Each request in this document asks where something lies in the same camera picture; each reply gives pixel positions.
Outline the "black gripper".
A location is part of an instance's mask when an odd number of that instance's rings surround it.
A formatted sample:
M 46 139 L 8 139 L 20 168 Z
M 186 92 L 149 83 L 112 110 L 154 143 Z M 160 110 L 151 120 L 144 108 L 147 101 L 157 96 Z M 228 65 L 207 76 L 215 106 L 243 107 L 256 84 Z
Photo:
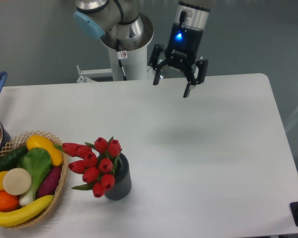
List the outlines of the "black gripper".
M 190 91 L 197 85 L 204 83 L 208 60 L 200 59 L 195 62 L 203 32 L 202 29 L 179 26 L 179 23 L 172 25 L 166 49 L 162 44 L 155 44 L 149 59 L 149 66 L 155 71 L 153 85 L 159 84 L 161 70 L 166 64 L 184 72 L 187 79 L 184 98 L 189 97 Z M 161 53 L 164 53 L 165 59 L 158 62 Z M 194 63 L 198 69 L 196 77 L 192 70 Z

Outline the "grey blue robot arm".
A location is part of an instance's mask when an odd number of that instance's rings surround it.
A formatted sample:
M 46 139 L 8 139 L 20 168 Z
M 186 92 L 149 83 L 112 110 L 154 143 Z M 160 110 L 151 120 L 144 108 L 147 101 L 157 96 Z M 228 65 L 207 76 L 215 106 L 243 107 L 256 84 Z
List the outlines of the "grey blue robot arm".
M 181 0 L 168 44 L 156 44 L 150 57 L 147 45 L 153 38 L 152 22 L 139 11 L 137 0 L 77 0 L 74 20 L 93 39 L 108 49 L 115 81 L 141 80 L 154 72 L 153 84 L 162 79 L 168 66 L 183 72 L 187 79 L 184 97 L 204 82 L 208 61 L 197 59 L 197 51 L 213 2 Z

